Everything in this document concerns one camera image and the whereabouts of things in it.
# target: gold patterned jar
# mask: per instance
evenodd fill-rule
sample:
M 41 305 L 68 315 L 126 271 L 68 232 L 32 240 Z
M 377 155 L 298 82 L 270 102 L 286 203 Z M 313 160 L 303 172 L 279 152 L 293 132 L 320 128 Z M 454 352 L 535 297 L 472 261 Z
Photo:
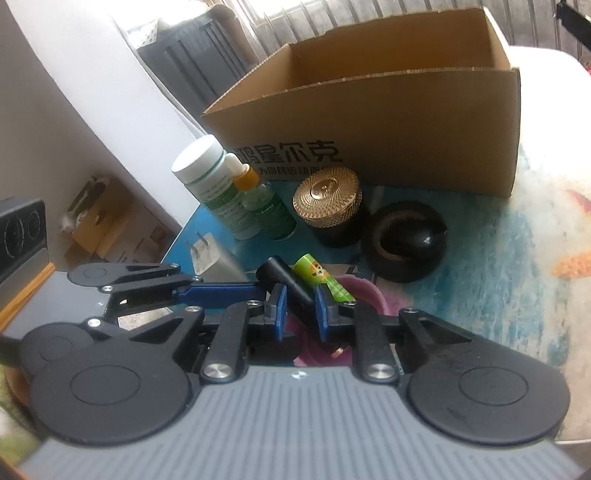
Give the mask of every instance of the gold patterned jar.
M 359 178 L 344 167 L 325 168 L 305 179 L 294 193 L 293 204 L 327 247 L 355 243 L 368 217 Z

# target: dropper bottle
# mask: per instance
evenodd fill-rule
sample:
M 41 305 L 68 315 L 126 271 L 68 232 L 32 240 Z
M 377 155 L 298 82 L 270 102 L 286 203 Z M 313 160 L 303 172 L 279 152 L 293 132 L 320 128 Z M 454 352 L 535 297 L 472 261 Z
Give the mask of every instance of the dropper bottle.
M 261 182 L 256 171 L 243 164 L 233 153 L 227 154 L 224 162 L 232 173 L 234 186 L 242 192 L 242 206 L 256 217 L 262 229 L 273 240 L 291 236 L 297 222 L 273 186 L 269 182 Z

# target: round black pad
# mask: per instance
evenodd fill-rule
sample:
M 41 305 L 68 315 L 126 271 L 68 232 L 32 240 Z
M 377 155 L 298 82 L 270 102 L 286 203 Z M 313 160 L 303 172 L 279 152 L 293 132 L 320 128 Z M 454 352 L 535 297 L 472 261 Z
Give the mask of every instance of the round black pad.
M 556 432 L 569 408 L 558 370 L 492 342 L 454 346 L 411 376 L 408 399 L 420 417 L 460 440 L 491 446 Z
M 31 384 L 31 411 L 63 440 L 117 445 L 164 428 L 190 391 L 185 372 L 159 346 L 112 339 L 41 371 Z
M 122 273 L 124 272 L 118 265 L 112 267 L 111 265 L 91 263 L 80 265 L 68 272 L 68 279 L 83 287 L 101 287 L 116 282 Z
M 18 349 L 21 368 L 30 380 L 50 362 L 94 345 L 92 337 L 71 323 L 50 323 L 31 330 Z

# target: black cylindrical object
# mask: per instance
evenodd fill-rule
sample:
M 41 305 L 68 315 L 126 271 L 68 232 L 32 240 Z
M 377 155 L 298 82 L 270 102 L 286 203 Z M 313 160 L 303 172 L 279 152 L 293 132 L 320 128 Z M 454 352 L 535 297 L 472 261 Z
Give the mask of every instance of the black cylindrical object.
M 380 208 L 369 221 L 361 248 L 380 277 L 396 283 L 420 280 L 443 259 L 447 227 L 441 215 L 420 202 Z
M 256 271 L 256 277 L 267 292 L 277 283 L 287 287 L 287 306 L 314 334 L 318 334 L 314 291 L 295 275 L 281 257 L 273 256 Z
M 346 247 L 359 240 L 368 219 L 369 210 L 365 202 L 361 202 L 357 213 L 343 223 L 326 228 L 310 225 L 310 229 L 322 245 L 331 248 Z

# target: white bottle cap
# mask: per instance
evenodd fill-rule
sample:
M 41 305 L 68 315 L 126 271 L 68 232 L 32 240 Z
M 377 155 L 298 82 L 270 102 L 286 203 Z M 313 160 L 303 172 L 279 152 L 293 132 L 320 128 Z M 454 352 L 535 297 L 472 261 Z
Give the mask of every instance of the white bottle cap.
M 199 180 L 223 160 L 223 147 L 213 135 L 198 138 L 173 163 L 172 171 L 185 185 Z
M 226 158 L 224 158 L 224 163 L 228 167 L 228 170 L 230 170 L 232 177 L 239 177 L 248 170 L 248 165 L 242 163 L 240 158 L 238 158 L 233 153 L 226 155 Z

